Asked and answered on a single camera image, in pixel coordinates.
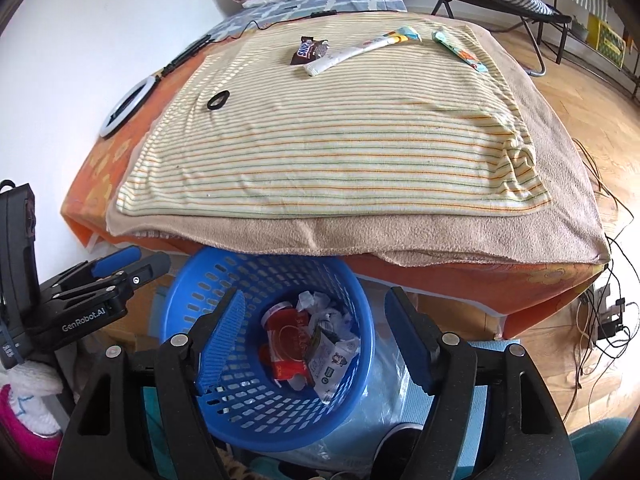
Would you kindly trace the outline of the blue plastic laundry basket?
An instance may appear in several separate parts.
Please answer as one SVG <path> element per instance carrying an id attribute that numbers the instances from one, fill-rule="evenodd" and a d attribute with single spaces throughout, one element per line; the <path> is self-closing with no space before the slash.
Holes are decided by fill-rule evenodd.
<path id="1" fill-rule="evenodd" d="M 209 432 L 238 448 L 280 453 L 327 437 L 348 419 L 366 391 L 374 358 L 375 331 L 369 301 L 356 275 L 335 257 L 245 255 L 203 247 L 188 259 L 166 297 L 160 339 L 185 333 L 196 320 L 216 310 L 224 293 L 236 288 L 245 315 L 218 378 L 198 393 Z M 279 387 L 259 359 L 267 341 L 260 318 L 282 300 L 295 301 L 309 290 L 323 292 L 352 317 L 360 340 L 330 403 L 311 388 Z"/>

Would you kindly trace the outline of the green white milk carton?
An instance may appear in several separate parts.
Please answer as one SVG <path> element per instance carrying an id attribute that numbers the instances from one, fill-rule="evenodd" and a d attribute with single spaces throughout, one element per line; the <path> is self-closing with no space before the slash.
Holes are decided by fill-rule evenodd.
<path id="1" fill-rule="evenodd" d="M 319 326 L 314 329 L 305 360 L 314 392 L 323 404 L 330 404 L 360 351 L 360 339 L 342 339 Z"/>

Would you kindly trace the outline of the white colourful tube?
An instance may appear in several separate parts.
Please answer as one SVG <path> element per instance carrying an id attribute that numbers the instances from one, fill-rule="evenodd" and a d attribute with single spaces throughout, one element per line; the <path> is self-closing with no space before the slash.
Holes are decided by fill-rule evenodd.
<path id="1" fill-rule="evenodd" d="M 305 65 L 304 71 L 307 75 L 313 77 L 324 73 L 326 70 L 337 66 L 341 62 L 347 61 L 363 53 L 382 49 L 394 44 L 403 44 L 404 42 L 421 42 L 420 34 L 411 26 L 402 26 L 392 32 L 386 32 L 382 36 L 363 41 L 361 44 L 346 47 L 344 49 L 329 49 L 322 58 L 309 62 Z"/>

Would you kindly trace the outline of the yellow crate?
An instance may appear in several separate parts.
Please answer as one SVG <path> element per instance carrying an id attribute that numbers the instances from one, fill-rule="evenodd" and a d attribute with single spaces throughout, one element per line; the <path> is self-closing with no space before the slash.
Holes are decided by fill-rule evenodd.
<path id="1" fill-rule="evenodd" d="M 617 68 L 624 65 L 626 42 L 605 21 L 589 14 L 587 23 L 587 44 L 604 56 Z"/>

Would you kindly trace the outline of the striped yellow towel blanket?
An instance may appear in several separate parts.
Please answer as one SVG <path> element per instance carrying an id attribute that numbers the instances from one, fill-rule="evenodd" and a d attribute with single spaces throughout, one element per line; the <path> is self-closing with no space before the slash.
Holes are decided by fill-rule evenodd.
<path id="1" fill-rule="evenodd" d="M 300 37 L 344 49 L 402 26 L 421 42 L 317 76 Z M 488 68 L 432 39 L 442 30 Z M 409 14 L 335 15 L 216 48 L 146 136 L 115 196 L 128 217 L 301 219 L 519 216 L 551 203 L 506 76 L 471 26 Z"/>

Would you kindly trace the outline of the white paper ball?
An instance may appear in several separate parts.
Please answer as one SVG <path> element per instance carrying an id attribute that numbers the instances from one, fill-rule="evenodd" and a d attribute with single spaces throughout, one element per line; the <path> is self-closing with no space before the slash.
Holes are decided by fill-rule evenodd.
<path id="1" fill-rule="evenodd" d="M 296 311 L 307 313 L 309 321 L 306 332 L 312 336 L 317 328 L 323 330 L 329 337 L 339 340 L 352 340 L 357 335 L 352 331 L 354 318 L 335 300 L 323 292 L 301 292 L 298 295 Z"/>

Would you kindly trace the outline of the red white carton box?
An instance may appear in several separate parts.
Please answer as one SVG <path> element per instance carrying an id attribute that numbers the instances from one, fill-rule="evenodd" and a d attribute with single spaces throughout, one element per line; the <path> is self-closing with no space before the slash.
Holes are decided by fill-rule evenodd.
<path id="1" fill-rule="evenodd" d="M 306 311 L 297 311 L 288 301 L 275 304 L 262 316 L 260 324 L 268 338 L 272 376 L 278 382 L 308 382 L 305 356 L 310 343 L 309 320 Z"/>

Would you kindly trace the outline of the blue checkered bed sheet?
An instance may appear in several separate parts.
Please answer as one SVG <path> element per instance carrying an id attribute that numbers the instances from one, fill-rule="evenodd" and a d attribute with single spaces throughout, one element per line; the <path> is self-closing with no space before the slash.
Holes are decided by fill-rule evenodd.
<path id="1" fill-rule="evenodd" d="M 368 11 L 406 12 L 407 7 L 404 0 L 280 0 L 243 9 L 214 26 L 207 35 L 213 41 L 221 41 L 242 35 L 250 28 L 268 28 L 312 14 Z"/>

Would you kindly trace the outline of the light blue toothpaste tube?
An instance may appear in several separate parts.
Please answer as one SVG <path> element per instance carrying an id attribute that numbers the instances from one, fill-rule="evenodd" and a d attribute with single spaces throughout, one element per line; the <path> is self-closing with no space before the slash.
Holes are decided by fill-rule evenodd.
<path id="1" fill-rule="evenodd" d="M 443 32 L 442 30 L 436 30 L 436 32 L 432 32 L 432 39 L 442 47 L 447 49 L 459 60 L 465 62 L 466 65 L 472 67 L 473 70 L 476 70 L 477 73 L 488 73 L 488 68 L 486 67 L 486 65 L 483 62 L 480 62 L 475 54 L 460 47 L 457 41 L 446 34 L 446 32 Z"/>

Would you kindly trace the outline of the pink white cloth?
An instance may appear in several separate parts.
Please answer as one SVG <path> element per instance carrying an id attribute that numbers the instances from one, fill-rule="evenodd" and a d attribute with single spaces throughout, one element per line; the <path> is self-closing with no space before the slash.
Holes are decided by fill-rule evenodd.
<path id="1" fill-rule="evenodd" d="M 1 435 L 18 463 L 38 477 L 50 477 L 63 437 L 44 400 L 62 390 L 60 376 L 47 364 L 1 367 Z"/>

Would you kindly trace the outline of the clear plastic bag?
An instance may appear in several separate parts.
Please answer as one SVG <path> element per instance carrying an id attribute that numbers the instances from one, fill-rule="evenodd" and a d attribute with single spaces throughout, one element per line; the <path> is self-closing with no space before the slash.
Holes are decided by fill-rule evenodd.
<path id="1" fill-rule="evenodd" d="M 324 439 L 269 456 L 311 469 L 365 471 L 383 437 L 403 422 L 424 422 L 429 407 L 410 380 L 392 331 L 378 323 L 369 382 L 352 414 Z"/>

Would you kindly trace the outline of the brown snack wrapper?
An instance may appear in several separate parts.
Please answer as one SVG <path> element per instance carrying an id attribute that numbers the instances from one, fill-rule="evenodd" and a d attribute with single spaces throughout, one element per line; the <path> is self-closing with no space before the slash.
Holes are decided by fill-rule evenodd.
<path id="1" fill-rule="evenodd" d="M 301 36 L 297 50 L 291 58 L 291 65 L 306 65 L 323 58 L 329 50 L 329 41 L 314 39 L 314 37 Z"/>

